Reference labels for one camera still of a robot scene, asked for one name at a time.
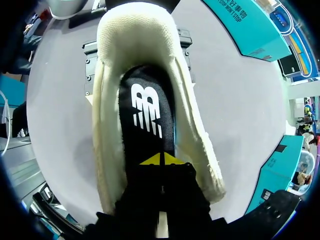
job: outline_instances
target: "white stripe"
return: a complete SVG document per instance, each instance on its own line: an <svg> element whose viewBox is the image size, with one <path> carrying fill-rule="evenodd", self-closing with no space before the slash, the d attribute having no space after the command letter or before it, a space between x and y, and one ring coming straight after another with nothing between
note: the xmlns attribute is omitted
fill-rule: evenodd
<svg viewBox="0 0 320 240"><path fill-rule="evenodd" d="M137 114L133 114L134 125L137 126Z"/></svg>
<svg viewBox="0 0 320 240"><path fill-rule="evenodd" d="M158 130L159 130L159 137L162 139L162 131L161 126L158 124Z"/></svg>
<svg viewBox="0 0 320 240"><path fill-rule="evenodd" d="M143 118L143 112L142 112L142 111L141 111L141 112L139 112L139 113L138 113L138 115L139 115L140 127L141 127L141 129L144 129L144 118Z"/></svg>

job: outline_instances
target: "person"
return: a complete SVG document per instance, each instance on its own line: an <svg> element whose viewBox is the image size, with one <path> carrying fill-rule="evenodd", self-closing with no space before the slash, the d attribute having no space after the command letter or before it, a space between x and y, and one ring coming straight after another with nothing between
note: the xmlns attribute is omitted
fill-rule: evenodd
<svg viewBox="0 0 320 240"><path fill-rule="evenodd" d="M303 185L309 185L311 180L312 176L310 174L296 171L291 182L299 187L302 187Z"/></svg>
<svg viewBox="0 0 320 240"><path fill-rule="evenodd" d="M312 119L312 115L306 115L303 119L296 121L298 124L306 123L306 124L312 124L314 120Z"/></svg>
<svg viewBox="0 0 320 240"><path fill-rule="evenodd" d="M303 147L310 152L310 145L311 144L315 144L316 146L318 145L318 139L316 137L316 135L312 132L305 132L302 134L302 136L304 137L303 139Z"/></svg>
<svg viewBox="0 0 320 240"><path fill-rule="evenodd" d="M42 39L41 36L26 36L31 25L26 25L25 21L20 21L9 40L2 49L0 58L0 68L3 73L29 75L32 63L29 57L35 51Z"/></svg>
<svg viewBox="0 0 320 240"><path fill-rule="evenodd" d="M301 136L304 133L308 133L312 127L312 122L308 122L306 124L302 124L298 127L297 134Z"/></svg>

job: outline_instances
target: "booth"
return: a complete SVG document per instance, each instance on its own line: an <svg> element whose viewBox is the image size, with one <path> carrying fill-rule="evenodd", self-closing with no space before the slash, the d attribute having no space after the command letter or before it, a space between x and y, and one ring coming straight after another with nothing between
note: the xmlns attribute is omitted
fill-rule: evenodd
<svg viewBox="0 0 320 240"><path fill-rule="evenodd" d="M268 200L276 191L288 190L300 162L303 140L303 136L283 136L273 154L261 167L254 194L245 214Z"/></svg>

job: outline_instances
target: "black panel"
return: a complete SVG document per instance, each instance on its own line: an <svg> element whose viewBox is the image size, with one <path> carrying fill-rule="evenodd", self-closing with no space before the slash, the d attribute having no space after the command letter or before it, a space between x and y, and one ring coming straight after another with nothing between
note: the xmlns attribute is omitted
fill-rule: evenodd
<svg viewBox="0 0 320 240"><path fill-rule="evenodd" d="M170 14L174 11L180 0L105 0L105 5L108 10L113 9L116 6L133 3L144 2L159 5L165 8Z"/></svg>

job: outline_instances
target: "white shoe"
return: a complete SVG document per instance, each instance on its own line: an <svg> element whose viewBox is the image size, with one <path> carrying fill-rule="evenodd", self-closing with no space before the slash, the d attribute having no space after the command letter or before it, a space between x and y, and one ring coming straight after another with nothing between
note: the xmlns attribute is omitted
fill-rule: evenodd
<svg viewBox="0 0 320 240"><path fill-rule="evenodd" d="M133 131L149 134L154 139L157 137L155 141L160 145L164 143L163 139L171 136L170 128L174 128L172 154L183 162L192 163L198 185L208 201L215 203L221 200L226 193L223 178L200 117L172 16L164 8L150 3L133 2L117 6L108 11L99 23L97 50L92 105L93 145L103 211L113 213L115 202L126 187L128 152L140 147L136 149L140 154L146 149L140 134L129 134L135 139L132 142L134 148L124 142L128 131L124 122L131 124ZM167 73L167 81L163 77L158 84L171 85L173 104L166 97L162 98L162 93L155 93L157 86L147 88L148 81L144 85L131 82L124 90L120 89L120 84L126 84L122 81L124 75L141 65L158 66ZM129 78L131 81L135 79L134 76ZM120 107L122 102L128 104L123 110ZM168 116L162 114L163 106L173 106L173 115L170 111ZM130 111L134 114L123 117ZM167 117L169 122L173 119L169 130L163 125L166 121L161 122L162 117Z"/></svg>

